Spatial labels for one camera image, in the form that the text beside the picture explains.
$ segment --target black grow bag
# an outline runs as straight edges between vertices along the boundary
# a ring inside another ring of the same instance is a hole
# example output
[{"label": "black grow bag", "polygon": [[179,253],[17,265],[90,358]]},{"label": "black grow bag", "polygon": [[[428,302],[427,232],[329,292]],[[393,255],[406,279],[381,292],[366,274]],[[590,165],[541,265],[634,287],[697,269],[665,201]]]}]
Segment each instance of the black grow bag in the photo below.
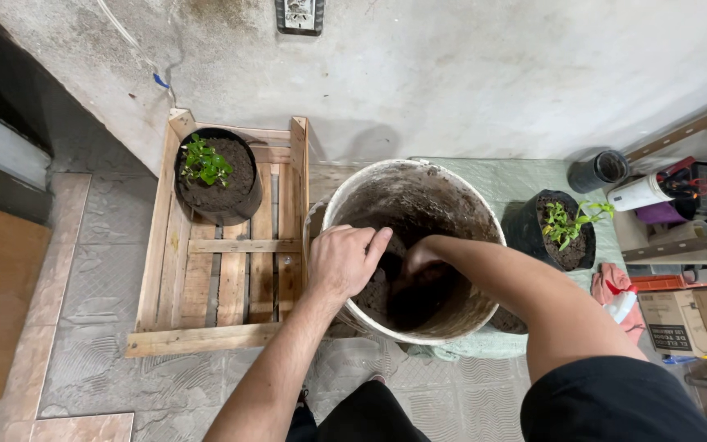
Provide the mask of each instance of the black grow bag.
[{"label": "black grow bag", "polygon": [[[528,256],[533,256],[546,264],[550,264],[560,271],[564,271],[545,248],[545,240],[542,237],[541,220],[536,211],[536,202],[543,196],[548,196],[554,200],[566,203],[566,206],[572,212],[572,216],[577,212],[578,204],[572,196],[560,190],[545,189],[530,200],[527,200],[518,210],[507,213],[504,216],[503,222],[501,222],[501,228],[504,230],[507,246],[519,250]],[[585,256],[583,256],[583,259],[575,270],[593,267],[594,260],[596,259],[596,236],[594,235],[593,224],[583,224],[580,227],[580,232],[588,237],[588,242],[585,245]]]},{"label": "black grow bag", "polygon": [[[200,213],[201,216],[210,220],[212,223],[217,224],[218,226],[236,226],[252,218],[255,212],[258,211],[258,207],[261,205],[261,198],[263,194],[261,192],[261,179],[258,175],[258,166],[255,165],[255,155],[253,155],[253,151],[250,149],[250,146],[248,146],[247,142],[245,142],[239,135],[217,127],[204,127],[203,129],[192,132],[192,134],[198,134],[199,137],[204,139],[226,139],[241,144],[250,157],[250,165],[253,168],[253,182],[250,187],[250,193],[245,196],[241,202],[233,207],[220,209],[218,211],[209,211],[202,210],[190,203],[187,203],[187,205],[192,207],[192,209],[196,212]],[[187,137],[182,140],[182,144],[179,146],[185,146],[188,143],[191,143],[192,134],[187,135]],[[182,177],[182,169],[185,164],[185,159],[182,155],[184,152],[185,150],[180,148],[178,152],[176,152],[176,159],[173,162],[173,172],[176,174],[176,182],[174,184],[174,186],[176,186],[176,195],[180,196],[182,201],[185,201],[185,199],[182,196],[182,186],[179,185],[179,182],[184,179]]]}]

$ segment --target wooden crate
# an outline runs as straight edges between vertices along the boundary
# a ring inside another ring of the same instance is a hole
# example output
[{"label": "wooden crate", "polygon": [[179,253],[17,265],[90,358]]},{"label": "wooden crate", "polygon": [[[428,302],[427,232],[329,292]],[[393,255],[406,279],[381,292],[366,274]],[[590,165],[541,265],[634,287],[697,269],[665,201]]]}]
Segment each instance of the wooden crate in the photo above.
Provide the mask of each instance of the wooden crate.
[{"label": "wooden crate", "polygon": [[[222,227],[220,239],[215,239],[216,226],[175,194],[173,160],[179,143],[201,127],[221,127],[247,140],[263,187],[261,206],[252,219]],[[309,209],[308,131],[309,121],[299,116],[290,119],[289,131],[275,131],[197,123],[190,111],[171,110],[135,331],[127,338],[126,357],[258,347],[277,332],[307,282],[302,224]],[[279,176],[276,207],[271,194],[274,175]],[[278,239],[272,239],[272,210],[277,210]],[[221,253],[217,326],[204,327],[214,253]]]}]

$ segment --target person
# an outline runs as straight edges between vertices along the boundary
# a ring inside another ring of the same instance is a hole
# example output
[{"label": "person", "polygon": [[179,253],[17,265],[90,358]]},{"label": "person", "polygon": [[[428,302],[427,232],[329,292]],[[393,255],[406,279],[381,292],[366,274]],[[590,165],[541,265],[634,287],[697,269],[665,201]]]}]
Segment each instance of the person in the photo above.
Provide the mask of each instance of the person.
[{"label": "person", "polygon": [[[205,441],[427,440],[378,379],[344,399],[317,428],[296,400],[325,330],[367,284],[391,235],[389,228],[333,226],[315,239],[305,293]],[[497,244],[432,235],[408,251],[404,276],[439,262],[528,325],[525,440],[707,440],[707,421],[681,384],[648,363],[602,306],[560,271]]]}]

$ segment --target electrical outlet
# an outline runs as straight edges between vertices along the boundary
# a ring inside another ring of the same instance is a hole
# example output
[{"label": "electrical outlet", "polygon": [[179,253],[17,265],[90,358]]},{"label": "electrical outlet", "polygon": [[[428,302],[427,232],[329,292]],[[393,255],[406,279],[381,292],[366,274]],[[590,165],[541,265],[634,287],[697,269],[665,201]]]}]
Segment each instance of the electrical outlet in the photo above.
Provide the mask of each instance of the electrical outlet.
[{"label": "electrical outlet", "polygon": [[318,36],[324,26],[324,0],[275,0],[277,30]]}]

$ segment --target blue tape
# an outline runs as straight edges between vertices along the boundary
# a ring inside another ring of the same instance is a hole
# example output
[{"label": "blue tape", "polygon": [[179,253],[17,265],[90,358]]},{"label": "blue tape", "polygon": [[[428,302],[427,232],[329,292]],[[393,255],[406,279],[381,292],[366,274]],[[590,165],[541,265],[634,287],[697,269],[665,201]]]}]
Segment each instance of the blue tape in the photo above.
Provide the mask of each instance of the blue tape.
[{"label": "blue tape", "polygon": [[164,87],[164,88],[166,88],[166,89],[171,88],[171,85],[164,83],[164,82],[162,81],[162,78],[160,78],[159,75],[154,74],[154,73],[152,73],[152,75],[154,75],[154,77],[155,77],[155,82],[156,82],[157,84],[161,85],[162,87]]}]

